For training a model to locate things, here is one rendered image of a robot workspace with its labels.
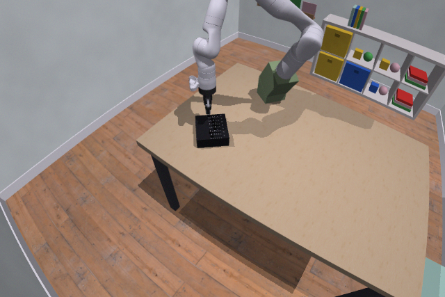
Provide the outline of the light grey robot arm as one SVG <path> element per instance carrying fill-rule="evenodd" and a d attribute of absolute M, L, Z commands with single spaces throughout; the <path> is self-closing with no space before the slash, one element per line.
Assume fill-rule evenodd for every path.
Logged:
<path fill-rule="evenodd" d="M 282 79 L 290 79 L 322 47 L 322 28 L 304 14 L 290 0 L 255 0 L 266 12 L 277 19 L 291 22 L 302 33 L 276 67 Z M 193 43 L 193 54 L 198 66 L 198 78 L 189 76 L 190 91 L 197 88 L 211 90 L 216 87 L 216 65 L 212 61 L 220 52 L 221 28 L 225 19 L 228 0 L 210 0 L 203 30 L 209 39 L 197 38 Z"/>

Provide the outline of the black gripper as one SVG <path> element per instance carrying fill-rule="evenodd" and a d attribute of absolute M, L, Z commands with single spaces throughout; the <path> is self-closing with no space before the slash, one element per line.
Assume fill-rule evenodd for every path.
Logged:
<path fill-rule="evenodd" d="M 203 97 L 203 100 L 204 105 L 206 105 L 206 114 L 211 114 L 212 95 L 216 92 L 216 87 L 211 90 L 203 90 L 201 88 L 198 88 L 198 90 L 201 95 L 205 96 Z"/>

